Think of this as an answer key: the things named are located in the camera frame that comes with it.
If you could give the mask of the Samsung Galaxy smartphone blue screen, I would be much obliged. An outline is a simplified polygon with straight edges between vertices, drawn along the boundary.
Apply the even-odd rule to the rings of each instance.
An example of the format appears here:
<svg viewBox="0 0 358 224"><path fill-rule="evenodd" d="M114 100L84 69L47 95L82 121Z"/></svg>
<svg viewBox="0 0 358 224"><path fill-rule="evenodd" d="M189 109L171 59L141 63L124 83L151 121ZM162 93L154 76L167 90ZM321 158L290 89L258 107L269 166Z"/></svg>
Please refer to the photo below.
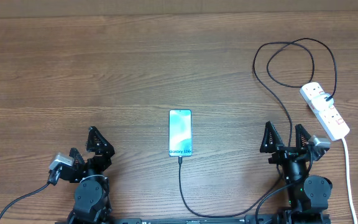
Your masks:
<svg viewBox="0 0 358 224"><path fill-rule="evenodd" d="M168 155L190 157L193 153L191 110L170 110L168 124Z"/></svg>

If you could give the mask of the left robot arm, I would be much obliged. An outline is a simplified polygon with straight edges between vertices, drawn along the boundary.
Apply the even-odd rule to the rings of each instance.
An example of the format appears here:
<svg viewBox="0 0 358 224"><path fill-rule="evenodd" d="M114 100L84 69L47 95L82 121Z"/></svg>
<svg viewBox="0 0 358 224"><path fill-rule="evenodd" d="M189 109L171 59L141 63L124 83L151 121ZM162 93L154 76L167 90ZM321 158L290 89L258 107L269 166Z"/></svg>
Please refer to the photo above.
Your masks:
<svg viewBox="0 0 358 224"><path fill-rule="evenodd" d="M89 128L86 151L94 156L83 159L76 148L60 166L60 178L78 186L74 206L66 223L108 223L112 211L109 199L109 179L104 171L112 164L114 147L97 127Z"/></svg>

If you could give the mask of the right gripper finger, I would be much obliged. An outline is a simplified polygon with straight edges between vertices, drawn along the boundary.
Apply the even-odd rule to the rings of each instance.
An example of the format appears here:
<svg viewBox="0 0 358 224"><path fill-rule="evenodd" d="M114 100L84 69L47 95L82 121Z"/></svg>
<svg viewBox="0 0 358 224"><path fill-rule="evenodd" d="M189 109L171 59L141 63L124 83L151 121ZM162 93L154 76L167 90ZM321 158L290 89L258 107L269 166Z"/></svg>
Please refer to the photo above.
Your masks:
<svg viewBox="0 0 358 224"><path fill-rule="evenodd" d="M273 123L271 121L266 122L260 152L274 153L283 146L284 143Z"/></svg>
<svg viewBox="0 0 358 224"><path fill-rule="evenodd" d="M296 137L296 147L300 149L308 144L311 135L301 124L297 124L295 126L295 137Z"/></svg>

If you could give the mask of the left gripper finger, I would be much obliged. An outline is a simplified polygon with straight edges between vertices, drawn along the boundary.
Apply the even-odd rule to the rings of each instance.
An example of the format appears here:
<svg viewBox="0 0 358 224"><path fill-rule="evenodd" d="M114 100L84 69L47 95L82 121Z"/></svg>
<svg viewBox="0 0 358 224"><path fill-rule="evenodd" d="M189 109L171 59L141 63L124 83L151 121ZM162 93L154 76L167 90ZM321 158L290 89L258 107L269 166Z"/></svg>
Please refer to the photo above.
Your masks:
<svg viewBox="0 0 358 224"><path fill-rule="evenodd" d="M69 156L73 158L72 169L74 171L84 171L86 163L77 148L72 147Z"/></svg>
<svg viewBox="0 0 358 224"><path fill-rule="evenodd" d="M115 154L112 144L100 133L96 126L89 127L86 151L108 158Z"/></svg>

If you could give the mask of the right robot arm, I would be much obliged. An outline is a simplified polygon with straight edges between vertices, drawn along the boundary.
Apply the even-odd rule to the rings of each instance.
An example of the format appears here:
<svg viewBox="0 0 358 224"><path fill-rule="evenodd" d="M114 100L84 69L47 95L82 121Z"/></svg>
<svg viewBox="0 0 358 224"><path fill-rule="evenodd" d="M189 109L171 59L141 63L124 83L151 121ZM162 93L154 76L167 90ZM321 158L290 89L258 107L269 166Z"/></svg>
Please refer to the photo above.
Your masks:
<svg viewBox="0 0 358 224"><path fill-rule="evenodd" d="M328 200L333 188L332 182L318 175L311 175L314 162L320 160L331 147L327 138L310 135L301 125L295 126L296 145L285 146L272 122L265 124L260 152L269 153L270 164L282 168L285 185L269 193L258 204L255 222L265 223L330 223ZM259 217L259 210L270 197L286 190L288 207L281 208L273 215Z"/></svg>

